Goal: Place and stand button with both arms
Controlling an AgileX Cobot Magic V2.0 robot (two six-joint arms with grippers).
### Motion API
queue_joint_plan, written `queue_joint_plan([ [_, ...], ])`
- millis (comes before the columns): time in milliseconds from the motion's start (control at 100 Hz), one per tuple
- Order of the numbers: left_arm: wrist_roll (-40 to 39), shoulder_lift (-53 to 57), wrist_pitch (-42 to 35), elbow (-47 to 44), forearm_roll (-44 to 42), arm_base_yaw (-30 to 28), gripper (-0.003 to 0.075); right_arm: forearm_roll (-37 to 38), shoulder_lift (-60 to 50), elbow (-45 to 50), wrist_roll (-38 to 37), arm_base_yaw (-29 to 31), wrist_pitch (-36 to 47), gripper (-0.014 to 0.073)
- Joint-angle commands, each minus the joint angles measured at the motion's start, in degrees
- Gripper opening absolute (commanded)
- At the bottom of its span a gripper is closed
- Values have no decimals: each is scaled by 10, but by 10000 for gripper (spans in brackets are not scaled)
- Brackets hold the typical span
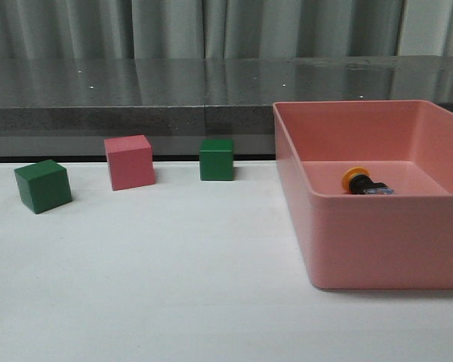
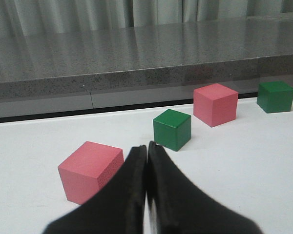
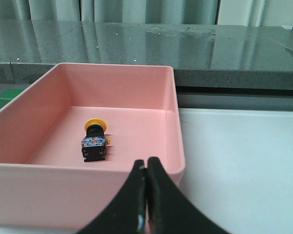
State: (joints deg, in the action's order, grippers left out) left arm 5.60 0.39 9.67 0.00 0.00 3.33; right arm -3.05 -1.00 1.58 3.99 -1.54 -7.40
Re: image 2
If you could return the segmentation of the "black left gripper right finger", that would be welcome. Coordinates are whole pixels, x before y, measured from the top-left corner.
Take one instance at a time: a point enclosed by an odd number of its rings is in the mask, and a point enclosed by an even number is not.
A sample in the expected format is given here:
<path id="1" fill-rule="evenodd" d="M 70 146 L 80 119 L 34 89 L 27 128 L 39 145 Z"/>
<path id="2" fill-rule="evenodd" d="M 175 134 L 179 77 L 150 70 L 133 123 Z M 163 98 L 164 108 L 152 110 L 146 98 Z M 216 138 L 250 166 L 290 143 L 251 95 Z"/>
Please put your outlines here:
<path id="1" fill-rule="evenodd" d="M 196 187 L 161 145 L 150 142 L 147 200 L 157 234 L 260 234 L 250 219 L 225 207 Z"/>

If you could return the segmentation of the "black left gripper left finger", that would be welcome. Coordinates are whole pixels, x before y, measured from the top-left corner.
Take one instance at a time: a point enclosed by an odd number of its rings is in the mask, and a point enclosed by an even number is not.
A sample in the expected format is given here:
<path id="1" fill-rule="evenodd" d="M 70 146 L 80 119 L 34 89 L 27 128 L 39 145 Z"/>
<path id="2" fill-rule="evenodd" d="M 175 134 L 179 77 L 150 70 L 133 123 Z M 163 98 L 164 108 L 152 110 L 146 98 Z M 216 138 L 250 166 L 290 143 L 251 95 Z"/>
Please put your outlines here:
<path id="1" fill-rule="evenodd" d="M 143 233 L 146 165 L 146 146 L 132 147 L 115 176 L 97 194 L 80 207 L 48 224 L 44 233 Z"/>

